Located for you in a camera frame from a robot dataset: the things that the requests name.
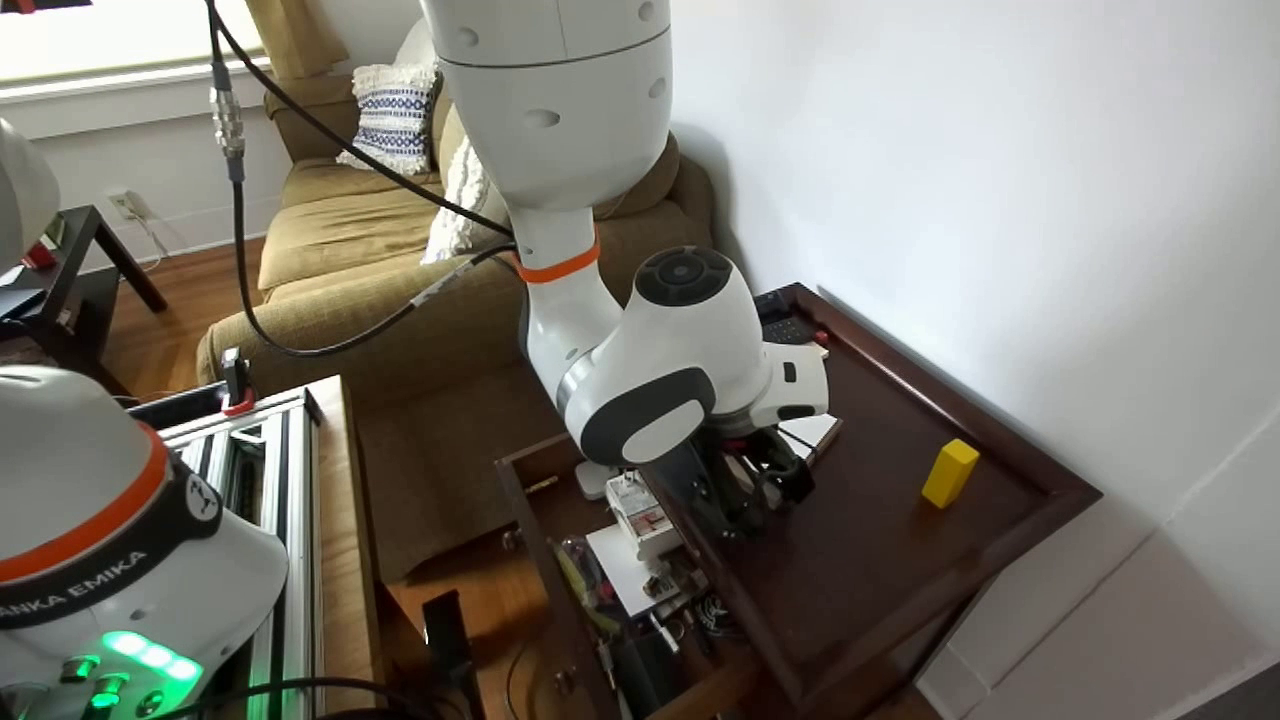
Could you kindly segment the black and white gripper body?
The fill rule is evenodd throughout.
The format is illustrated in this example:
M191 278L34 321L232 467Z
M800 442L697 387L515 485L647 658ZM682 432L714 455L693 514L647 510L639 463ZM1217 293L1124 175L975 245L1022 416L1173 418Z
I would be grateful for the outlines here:
M835 436L840 418L832 412L782 416L749 436L701 432L682 508L714 539L761 537L817 493L812 463Z

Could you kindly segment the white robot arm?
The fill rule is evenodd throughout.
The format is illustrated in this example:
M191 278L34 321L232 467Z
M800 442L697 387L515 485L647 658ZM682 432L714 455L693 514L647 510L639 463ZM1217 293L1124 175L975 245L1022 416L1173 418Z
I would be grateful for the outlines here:
M767 338L725 251L664 246L624 297L604 285L596 208L669 146L669 0L425 5L445 88L509 202L533 372L582 459L645 467L701 432L824 412L824 347Z

